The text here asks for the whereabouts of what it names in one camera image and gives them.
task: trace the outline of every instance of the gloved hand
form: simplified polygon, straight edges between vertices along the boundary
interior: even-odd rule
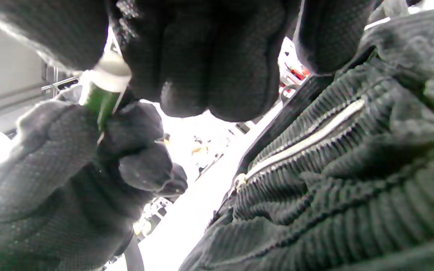
[[[355,54],[376,0],[0,0],[0,26],[52,64],[91,69],[110,25],[137,98],[173,117],[237,122],[278,98],[277,57],[289,29],[298,58],[329,74]]]
[[[95,116],[64,96],[19,121],[0,165],[0,270],[98,268],[122,251],[147,202],[187,188],[155,142],[153,105],[127,103],[97,148]]]

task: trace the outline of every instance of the dark strap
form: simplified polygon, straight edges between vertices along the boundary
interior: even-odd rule
[[[138,238],[136,238],[135,234],[133,234],[133,238],[128,244],[124,255],[127,263],[127,271],[145,271],[142,254],[138,248]]]

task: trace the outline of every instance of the bottle cap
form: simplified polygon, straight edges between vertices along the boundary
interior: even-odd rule
[[[90,74],[93,84],[114,93],[125,91],[131,80],[130,67],[121,55],[113,51],[103,53]]]

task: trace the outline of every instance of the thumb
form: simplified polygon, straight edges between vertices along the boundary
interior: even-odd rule
[[[86,108],[43,102],[19,120],[10,158],[0,164],[0,221],[40,206],[95,156],[96,119]]]

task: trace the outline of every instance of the white zipper tape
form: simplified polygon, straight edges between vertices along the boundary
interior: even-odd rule
[[[357,100],[354,103],[348,105],[343,111],[338,113],[327,125],[325,125],[322,129],[319,129],[314,134],[311,134],[306,139],[296,143],[294,146],[281,151],[264,161],[261,161],[253,168],[249,170],[246,174],[246,180],[250,180],[254,175],[258,174],[260,171],[268,168],[280,161],[283,161],[287,158],[294,156],[295,154],[307,149],[309,146],[316,144],[321,139],[324,139],[328,134],[333,132],[339,125],[345,122],[348,118],[350,118],[354,113],[360,111],[365,106],[364,100]]]

